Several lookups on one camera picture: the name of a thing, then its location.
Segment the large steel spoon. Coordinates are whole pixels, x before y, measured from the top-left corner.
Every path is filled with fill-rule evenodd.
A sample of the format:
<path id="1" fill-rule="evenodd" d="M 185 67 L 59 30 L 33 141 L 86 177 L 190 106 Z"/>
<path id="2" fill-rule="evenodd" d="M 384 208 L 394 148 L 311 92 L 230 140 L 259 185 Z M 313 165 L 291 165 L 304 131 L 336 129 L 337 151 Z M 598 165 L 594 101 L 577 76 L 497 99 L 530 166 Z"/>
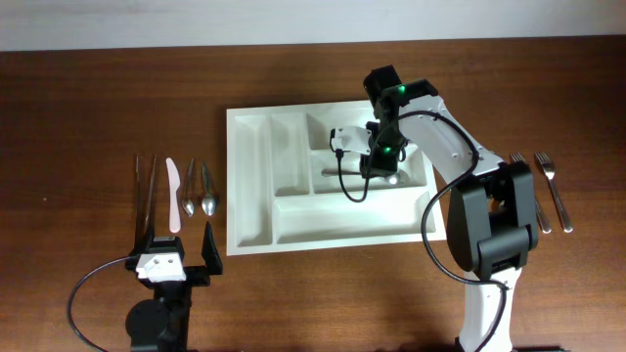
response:
<path id="1" fill-rule="evenodd" d="M 362 174 L 358 171 L 339 172 L 338 170 L 326 170 L 326 169 L 321 171 L 321 175 L 323 177 L 337 176 L 339 173 L 341 173 L 343 176 L 359 176 L 359 177 L 362 176 Z M 385 183 L 390 184 L 390 185 L 400 185 L 402 183 L 406 183 L 409 180 L 409 176 L 406 172 L 400 170 L 390 176 L 377 176 L 377 179 L 381 179 Z"/>

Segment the small teaspoon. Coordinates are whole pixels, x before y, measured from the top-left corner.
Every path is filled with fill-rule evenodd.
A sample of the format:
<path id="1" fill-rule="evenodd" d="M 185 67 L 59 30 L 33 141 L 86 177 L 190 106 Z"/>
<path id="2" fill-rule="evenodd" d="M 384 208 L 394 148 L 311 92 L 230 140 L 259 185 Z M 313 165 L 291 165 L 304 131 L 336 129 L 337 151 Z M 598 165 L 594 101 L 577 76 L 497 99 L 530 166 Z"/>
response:
<path id="1" fill-rule="evenodd" d="M 190 198 L 190 189 L 191 189 L 193 172 L 194 172 L 194 164 L 195 164 L 195 159 L 192 157 L 190 164 L 188 166 L 187 175 L 185 179 L 185 185 L 184 185 L 184 193 L 181 199 L 182 208 L 189 217 L 192 217 L 195 213 L 195 205 L 194 205 L 194 202 Z"/>
<path id="2" fill-rule="evenodd" d="M 201 176 L 204 188 L 204 196 L 201 200 L 201 208 L 207 216 L 213 216 L 216 211 L 218 201 L 211 191 L 210 175 L 204 161 L 201 163 Z"/>

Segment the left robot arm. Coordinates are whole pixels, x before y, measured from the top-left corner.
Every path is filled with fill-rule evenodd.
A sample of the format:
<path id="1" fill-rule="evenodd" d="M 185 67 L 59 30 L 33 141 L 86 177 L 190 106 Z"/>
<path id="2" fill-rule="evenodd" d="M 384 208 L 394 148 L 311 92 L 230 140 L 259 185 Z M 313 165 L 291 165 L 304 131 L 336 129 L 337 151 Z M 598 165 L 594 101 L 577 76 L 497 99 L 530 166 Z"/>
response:
<path id="1" fill-rule="evenodd" d="M 125 268 L 154 292 L 151 299 L 135 304 L 126 316 L 125 328 L 132 351 L 186 351 L 192 291 L 209 286 L 210 278 L 223 273 L 212 227 L 204 226 L 202 265 L 185 266 L 185 251 L 178 237 L 157 237 L 150 225 L 136 241 Z"/>

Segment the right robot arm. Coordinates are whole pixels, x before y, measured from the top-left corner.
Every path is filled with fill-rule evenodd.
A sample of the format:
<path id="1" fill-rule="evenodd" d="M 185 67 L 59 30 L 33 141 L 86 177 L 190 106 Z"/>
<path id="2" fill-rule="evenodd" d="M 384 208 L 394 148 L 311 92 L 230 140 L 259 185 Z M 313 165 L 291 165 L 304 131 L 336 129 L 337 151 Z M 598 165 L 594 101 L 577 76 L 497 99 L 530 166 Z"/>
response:
<path id="1" fill-rule="evenodd" d="M 366 126 L 371 136 L 360 164 L 364 179 L 395 173 L 406 145 L 414 143 L 446 183 L 420 222 L 443 196 L 449 198 L 446 241 L 463 273 L 435 265 L 466 288 L 456 350 L 512 350 L 514 287 L 539 241 L 530 168 L 483 149 L 425 79 L 404 83 L 393 66 L 383 66 L 363 85 L 375 117 Z"/>

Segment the steel fork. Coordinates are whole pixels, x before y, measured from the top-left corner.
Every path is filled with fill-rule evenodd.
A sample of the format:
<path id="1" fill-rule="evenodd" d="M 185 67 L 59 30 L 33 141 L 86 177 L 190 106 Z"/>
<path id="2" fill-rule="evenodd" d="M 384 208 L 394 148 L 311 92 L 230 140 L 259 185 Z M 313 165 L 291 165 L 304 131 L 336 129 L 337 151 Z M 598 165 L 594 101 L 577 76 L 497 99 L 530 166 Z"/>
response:
<path id="1" fill-rule="evenodd" d="M 561 227 L 566 233 L 572 233 L 573 224 L 559 194 L 559 189 L 556 183 L 556 166 L 554 162 L 544 152 L 536 152 L 534 156 L 539 163 L 545 177 L 548 180 L 549 188 L 551 190 L 557 213 L 559 215 Z"/>
<path id="2" fill-rule="evenodd" d="M 518 161 L 526 162 L 525 158 L 520 153 L 510 154 L 510 160 L 511 162 L 518 162 Z M 543 207 L 541 206 L 537 198 L 535 199 L 535 212 L 536 212 L 538 224 L 539 224 L 541 231 L 544 234 L 549 234 L 552 231 L 552 226 Z"/>

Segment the pink plastic knife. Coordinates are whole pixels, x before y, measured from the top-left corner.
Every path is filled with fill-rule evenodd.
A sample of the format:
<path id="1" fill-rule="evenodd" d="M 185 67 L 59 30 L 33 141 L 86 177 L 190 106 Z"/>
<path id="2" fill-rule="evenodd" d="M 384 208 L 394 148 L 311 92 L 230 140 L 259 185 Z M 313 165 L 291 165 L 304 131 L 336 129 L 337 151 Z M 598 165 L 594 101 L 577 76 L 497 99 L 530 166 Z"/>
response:
<path id="1" fill-rule="evenodd" d="M 176 234 L 181 230 L 177 191 L 180 187 L 180 176 L 172 158 L 165 159 L 169 189 L 169 230 Z"/>

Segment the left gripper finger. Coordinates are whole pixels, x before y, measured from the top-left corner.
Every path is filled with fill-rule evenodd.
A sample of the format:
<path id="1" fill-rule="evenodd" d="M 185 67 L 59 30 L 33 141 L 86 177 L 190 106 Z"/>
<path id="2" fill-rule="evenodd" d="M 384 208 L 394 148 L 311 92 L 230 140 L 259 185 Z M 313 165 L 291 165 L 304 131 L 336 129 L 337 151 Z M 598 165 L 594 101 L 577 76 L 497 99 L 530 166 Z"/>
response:
<path id="1" fill-rule="evenodd" d="M 142 254 L 149 251 L 155 237 L 155 228 L 148 225 L 144 233 L 135 239 L 133 253 Z"/>
<path id="2" fill-rule="evenodd" d="M 223 263 L 219 251 L 217 250 L 212 227 L 209 222 L 206 222 L 204 226 L 201 257 L 204 260 L 204 266 L 209 275 L 223 274 Z"/>

